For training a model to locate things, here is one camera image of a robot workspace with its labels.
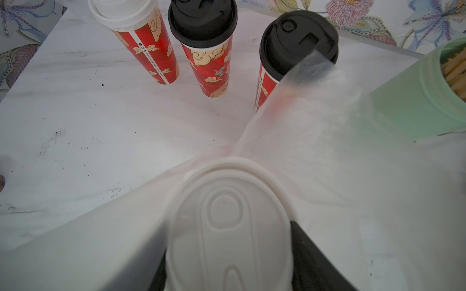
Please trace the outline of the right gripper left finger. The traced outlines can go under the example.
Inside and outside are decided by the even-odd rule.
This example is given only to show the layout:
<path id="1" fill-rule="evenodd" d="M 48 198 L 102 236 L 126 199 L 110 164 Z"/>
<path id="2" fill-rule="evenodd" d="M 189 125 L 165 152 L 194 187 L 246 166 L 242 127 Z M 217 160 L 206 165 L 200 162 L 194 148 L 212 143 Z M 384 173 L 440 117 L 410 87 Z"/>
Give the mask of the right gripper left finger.
<path id="1" fill-rule="evenodd" d="M 166 287 L 166 252 L 163 254 L 157 271 L 149 285 L 148 291 L 165 291 Z"/>

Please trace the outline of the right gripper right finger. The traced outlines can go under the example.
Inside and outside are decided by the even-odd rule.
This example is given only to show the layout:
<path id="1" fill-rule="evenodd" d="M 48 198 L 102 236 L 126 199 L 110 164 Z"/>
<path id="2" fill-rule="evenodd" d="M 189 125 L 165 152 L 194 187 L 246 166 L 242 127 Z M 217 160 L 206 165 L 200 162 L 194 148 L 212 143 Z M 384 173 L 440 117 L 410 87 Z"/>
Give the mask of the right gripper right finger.
<path id="1" fill-rule="evenodd" d="M 295 221 L 291 222 L 292 290 L 356 291 Z"/>

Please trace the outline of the red cup white lid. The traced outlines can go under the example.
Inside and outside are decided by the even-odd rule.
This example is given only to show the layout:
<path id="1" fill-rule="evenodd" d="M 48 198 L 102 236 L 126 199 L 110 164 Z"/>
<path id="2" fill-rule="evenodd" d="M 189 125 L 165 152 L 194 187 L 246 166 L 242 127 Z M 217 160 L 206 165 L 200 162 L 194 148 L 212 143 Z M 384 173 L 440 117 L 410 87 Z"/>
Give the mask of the red cup white lid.
<path id="1" fill-rule="evenodd" d="M 168 216 L 170 291 L 289 291 L 296 212 L 279 177 L 221 158 L 189 172 Z"/>
<path id="2" fill-rule="evenodd" d="M 180 69 L 156 0 L 88 1 L 96 20 L 109 28 L 161 85 L 179 79 Z"/>

